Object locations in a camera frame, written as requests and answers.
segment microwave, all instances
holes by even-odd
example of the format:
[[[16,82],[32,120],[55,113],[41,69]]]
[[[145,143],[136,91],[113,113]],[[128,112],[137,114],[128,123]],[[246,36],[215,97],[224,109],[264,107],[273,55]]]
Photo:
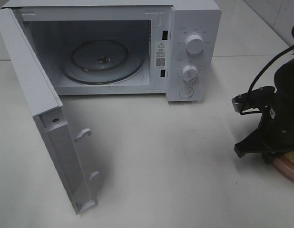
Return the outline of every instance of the microwave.
[[[10,0],[0,32],[75,212],[96,204],[59,95],[204,98],[221,11],[213,0]]]

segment qr code label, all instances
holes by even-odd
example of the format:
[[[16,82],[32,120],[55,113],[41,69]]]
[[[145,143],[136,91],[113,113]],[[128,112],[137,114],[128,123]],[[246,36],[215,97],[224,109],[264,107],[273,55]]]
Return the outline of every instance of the qr code label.
[[[167,40],[155,41],[155,65],[158,69],[166,68],[166,57],[169,43]]]
[[[157,58],[157,67],[164,67],[165,66],[165,58]]]

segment white countertop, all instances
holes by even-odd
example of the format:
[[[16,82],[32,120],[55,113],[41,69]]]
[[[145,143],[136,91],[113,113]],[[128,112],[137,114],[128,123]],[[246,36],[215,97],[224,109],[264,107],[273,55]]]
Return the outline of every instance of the white countertop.
[[[280,59],[256,87],[272,85]],[[10,62],[0,62],[1,227],[294,227],[294,182],[234,144],[259,122],[235,113],[271,56],[215,57],[204,102],[164,95],[62,97],[85,170],[102,173],[99,205],[76,216]]]
[[[276,55],[288,48],[242,0],[216,2],[222,10],[222,17],[214,50],[215,57]],[[9,58],[0,35],[0,60]]]

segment white knob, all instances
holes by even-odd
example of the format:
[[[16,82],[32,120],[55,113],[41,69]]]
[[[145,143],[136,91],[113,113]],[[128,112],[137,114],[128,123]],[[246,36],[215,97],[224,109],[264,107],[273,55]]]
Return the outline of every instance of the white knob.
[[[194,65],[187,65],[182,69],[183,80],[189,82],[199,77],[198,69]]]
[[[185,40],[186,50],[192,55],[199,54],[204,48],[204,39],[199,34],[192,34]]]

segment microwave door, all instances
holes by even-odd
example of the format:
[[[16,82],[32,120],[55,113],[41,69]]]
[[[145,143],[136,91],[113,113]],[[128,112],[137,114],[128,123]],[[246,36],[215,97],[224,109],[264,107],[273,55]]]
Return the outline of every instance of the microwave door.
[[[76,149],[76,142],[91,132],[84,129],[78,135],[71,134],[62,102],[21,28],[21,15],[16,12],[0,10],[0,32],[35,124],[78,214],[95,204],[88,180],[97,172],[90,178],[85,176]]]

